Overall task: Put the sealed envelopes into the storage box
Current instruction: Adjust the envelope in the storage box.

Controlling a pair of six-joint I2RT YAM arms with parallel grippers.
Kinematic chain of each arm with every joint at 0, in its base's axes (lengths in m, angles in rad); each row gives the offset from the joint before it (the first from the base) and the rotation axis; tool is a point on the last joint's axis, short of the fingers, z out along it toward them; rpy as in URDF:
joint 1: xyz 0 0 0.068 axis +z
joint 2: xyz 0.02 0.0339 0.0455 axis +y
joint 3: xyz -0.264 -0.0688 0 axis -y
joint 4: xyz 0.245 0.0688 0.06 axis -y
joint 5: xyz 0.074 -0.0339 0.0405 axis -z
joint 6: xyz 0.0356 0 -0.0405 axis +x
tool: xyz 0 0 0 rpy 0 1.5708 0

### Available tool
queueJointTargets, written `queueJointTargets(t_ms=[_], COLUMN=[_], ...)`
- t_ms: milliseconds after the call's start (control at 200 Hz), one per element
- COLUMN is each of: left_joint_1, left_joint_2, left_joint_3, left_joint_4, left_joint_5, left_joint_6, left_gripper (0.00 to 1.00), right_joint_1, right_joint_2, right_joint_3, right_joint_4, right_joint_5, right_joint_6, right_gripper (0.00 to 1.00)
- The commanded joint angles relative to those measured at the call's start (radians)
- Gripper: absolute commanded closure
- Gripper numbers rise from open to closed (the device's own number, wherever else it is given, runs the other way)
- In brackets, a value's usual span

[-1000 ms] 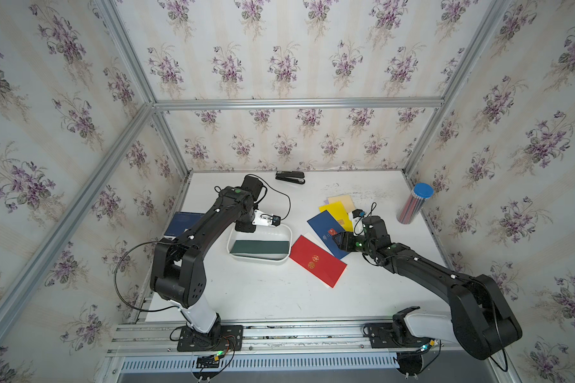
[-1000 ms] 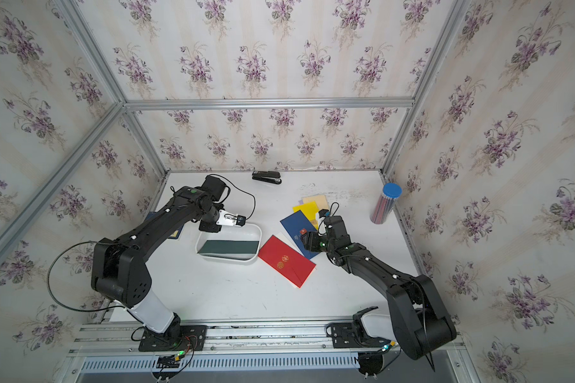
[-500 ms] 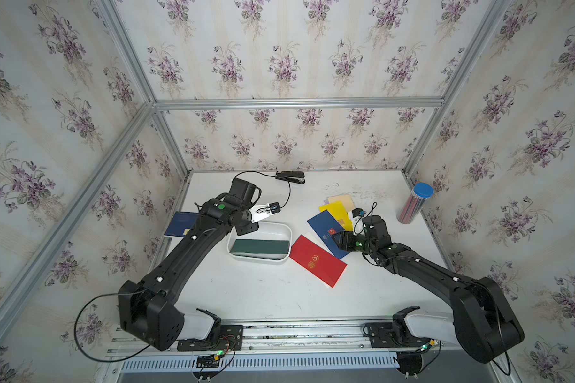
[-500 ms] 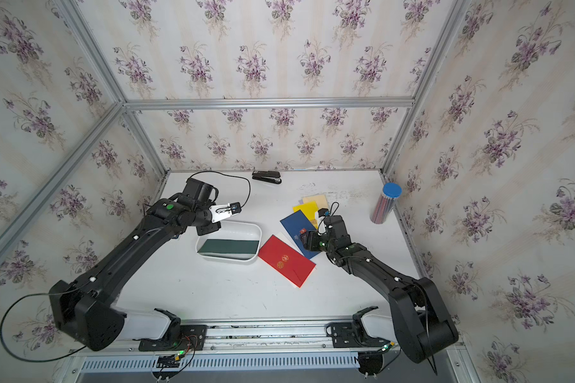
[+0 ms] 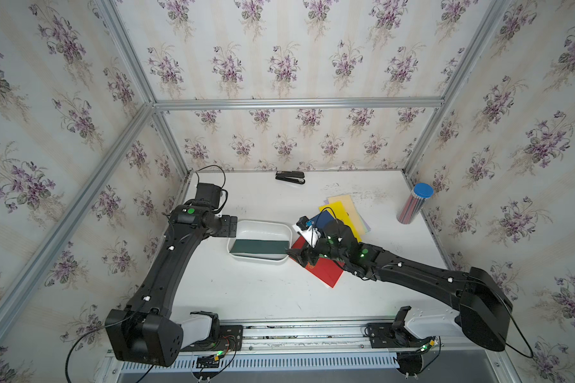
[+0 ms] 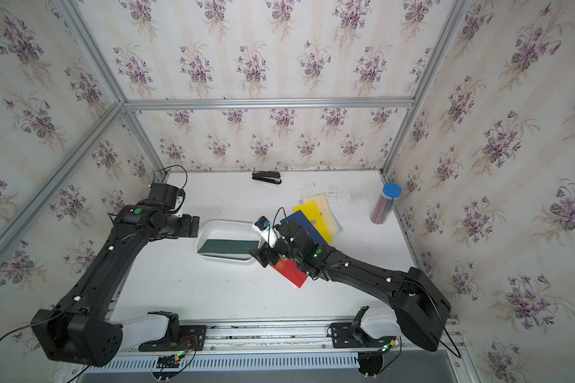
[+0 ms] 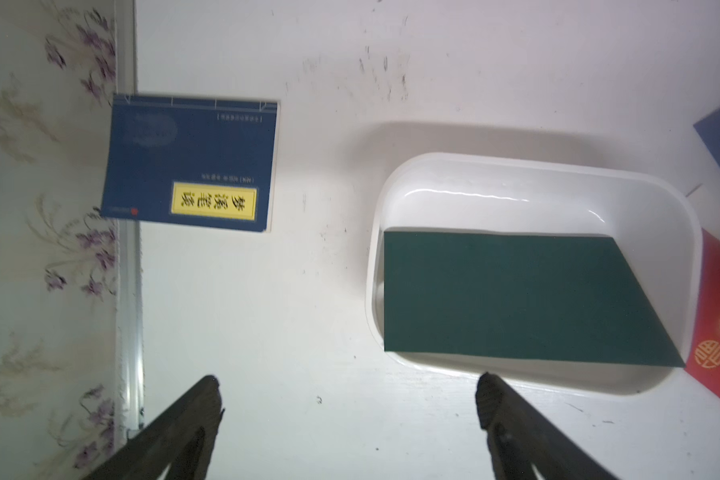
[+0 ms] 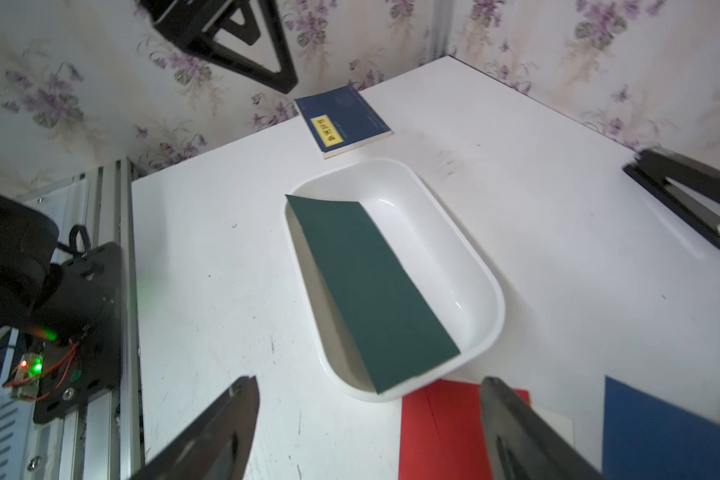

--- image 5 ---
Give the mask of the red envelope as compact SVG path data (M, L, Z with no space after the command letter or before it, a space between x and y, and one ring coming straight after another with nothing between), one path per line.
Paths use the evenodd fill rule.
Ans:
M330 259L319 259L315 266L311 266L310 264L304 265L294 256L290 256L290 258L330 288L335 287L343 274L343 269Z

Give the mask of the dark green envelope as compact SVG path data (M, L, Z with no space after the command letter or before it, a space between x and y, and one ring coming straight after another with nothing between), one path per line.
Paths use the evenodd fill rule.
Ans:
M233 255L253 256L282 255L289 249L290 243L285 240L237 239L230 249Z

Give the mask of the white rectangular storage tray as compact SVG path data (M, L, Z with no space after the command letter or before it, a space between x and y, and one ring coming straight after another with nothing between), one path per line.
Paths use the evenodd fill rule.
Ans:
M236 236L229 238L226 250L236 260L281 264L292 246L294 232L283 223L238 220Z

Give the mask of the blue envelope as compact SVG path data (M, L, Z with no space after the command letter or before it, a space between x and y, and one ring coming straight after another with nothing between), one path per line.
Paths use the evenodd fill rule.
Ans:
M324 210L318 215L308 220L307 226L323 230L328 223L334 220L335 220L334 215L332 215L332 213L329 210Z

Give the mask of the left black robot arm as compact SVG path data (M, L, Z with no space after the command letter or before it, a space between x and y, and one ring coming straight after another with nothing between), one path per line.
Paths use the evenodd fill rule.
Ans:
M217 314L194 311L174 320L172 313L178 287L198 246L210 237L236 235L237 218L221 213L227 200L224 188L202 183L193 199L169 213L164 242L143 283L125 308L110 311L105 320L116 359L169 367L192 344L218 344Z

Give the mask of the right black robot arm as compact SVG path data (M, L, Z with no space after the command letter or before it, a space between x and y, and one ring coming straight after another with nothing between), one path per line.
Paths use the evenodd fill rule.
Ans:
M286 254L302 267L330 260L360 279L389 282L427 295L458 312L456 324L472 343L490 351L506 349L513 304L486 271L450 271L400 257L358 241L341 220L311 227L305 244Z

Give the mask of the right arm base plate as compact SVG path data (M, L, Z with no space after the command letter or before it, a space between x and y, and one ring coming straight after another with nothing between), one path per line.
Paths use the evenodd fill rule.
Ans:
M404 322L372 322L364 327L364 335L373 349L427 349L434 337L417 338Z

